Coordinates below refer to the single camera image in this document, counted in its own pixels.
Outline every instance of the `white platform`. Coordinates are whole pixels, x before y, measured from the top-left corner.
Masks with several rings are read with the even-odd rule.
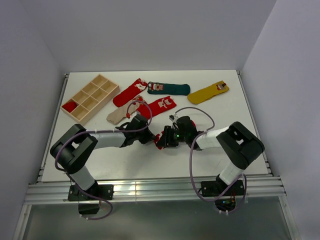
[[[209,113],[215,120],[215,129],[226,127],[235,121],[244,124],[252,133],[255,132],[245,96],[235,70],[194,70],[194,71],[127,71],[127,72],[73,72],[70,73],[62,102],[71,98],[97,74],[116,82],[123,91],[136,79],[142,78],[149,82],[189,84],[191,92],[205,88],[215,82],[225,81],[230,90],[198,105],[191,104],[186,96],[172,96],[177,106],[164,112],[152,120],[150,130],[156,135],[171,125],[169,115],[176,110],[196,106]],[[151,95],[147,90],[141,95],[151,103],[165,95]],[[88,130],[108,130],[115,126],[106,121],[107,115],[117,107],[109,102],[84,127]],[[196,110],[188,109],[179,112],[179,116],[188,115],[195,122],[198,130],[208,128],[211,123],[205,115]],[[51,139],[52,146],[76,122],[61,110],[56,121]],[[108,147],[94,150],[86,166],[97,180],[134,180],[154,178],[180,178],[189,176],[189,153],[187,145],[178,148],[158,150],[153,143],[142,145],[135,142],[125,148]],[[194,151],[194,176],[216,176],[229,162],[222,148],[211,148]],[[245,171],[248,175],[268,174],[265,160],[261,155]],[[68,181],[68,177],[54,167],[54,158],[48,153],[45,161],[43,182]]]

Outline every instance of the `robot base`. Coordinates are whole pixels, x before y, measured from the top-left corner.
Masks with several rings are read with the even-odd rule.
[[[99,192],[99,196],[97,197],[105,200],[112,200],[114,195],[114,186],[112,184],[99,185],[98,192]],[[95,199],[88,197],[86,195],[83,195],[75,185],[70,186],[69,194],[68,194],[69,202],[79,202],[79,201],[89,201],[89,200],[95,200]]]
[[[225,183],[223,185],[219,181],[202,181],[201,192],[203,197],[217,197],[226,188]],[[236,181],[232,187],[224,194],[224,196],[231,196],[234,191],[236,196],[242,196],[245,193],[244,185],[242,180]]]

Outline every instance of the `red sock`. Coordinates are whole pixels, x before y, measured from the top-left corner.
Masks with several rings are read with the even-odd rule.
[[[168,111],[170,109],[173,109],[177,104],[174,102],[174,100],[170,96],[166,96],[164,98],[160,98],[158,100],[155,100],[154,102],[148,104],[148,106],[151,109],[152,117],[157,116],[158,114],[161,114],[165,111]],[[143,106],[140,109],[137,109],[138,112],[147,119],[150,118],[150,111],[147,108],[147,106]]]
[[[158,133],[158,134],[155,136],[155,140],[154,140],[154,144],[155,144],[156,147],[157,147],[158,149],[160,149],[160,150],[163,149],[163,147],[157,146],[157,142],[159,142],[159,140],[160,140],[160,138],[162,137],[163,134],[164,134],[164,131]]]
[[[77,104],[74,101],[70,101],[62,106],[65,110],[71,113],[77,107]]]
[[[121,92],[119,95],[113,98],[113,103],[118,108],[125,105],[127,102],[132,100],[136,95],[145,90],[148,86],[148,83],[138,78],[134,81],[126,90]]]

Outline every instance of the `red christmas sock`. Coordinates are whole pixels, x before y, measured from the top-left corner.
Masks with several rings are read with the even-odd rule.
[[[177,104],[174,102],[174,100],[170,96],[166,96],[164,98],[160,98],[158,100],[155,100],[154,102],[148,104],[148,106],[151,109],[152,117],[157,116],[158,114],[161,114],[165,111],[168,111],[170,109],[173,109]],[[150,118],[150,111],[147,108],[147,106],[143,106],[140,109],[137,109],[138,112],[147,119]]]
[[[157,146],[157,142],[159,142],[159,140],[160,140],[160,138],[162,137],[163,134],[164,134],[164,131],[162,131],[161,133],[158,133],[158,134],[155,136],[154,144],[156,145],[156,147],[157,147],[159,150],[163,149],[163,147]]]
[[[134,83],[132,83],[126,90],[115,96],[112,101],[114,105],[119,108],[145,90],[147,86],[148,84],[139,78],[135,80]]]

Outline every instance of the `wooden compartment tray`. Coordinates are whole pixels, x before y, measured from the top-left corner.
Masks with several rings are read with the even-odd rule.
[[[84,125],[119,92],[120,88],[117,84],[99,74],[60,108],[76,122]],[[63,107],[70,102],[76,104],[72,112],[68,112]]]

